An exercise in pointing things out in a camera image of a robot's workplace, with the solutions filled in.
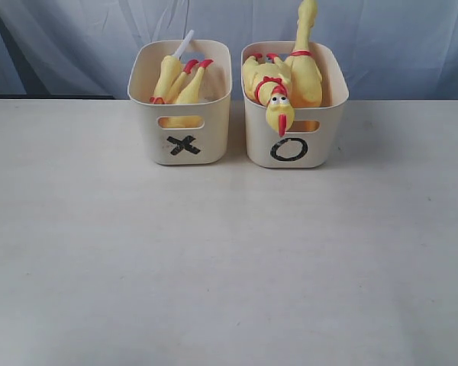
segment table surface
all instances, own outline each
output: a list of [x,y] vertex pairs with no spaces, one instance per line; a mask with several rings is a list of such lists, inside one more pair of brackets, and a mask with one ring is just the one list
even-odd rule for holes
[[458,366],[458,101],[350,101],[329,161],[147,159],[129,101],[0,101],[0,366]]

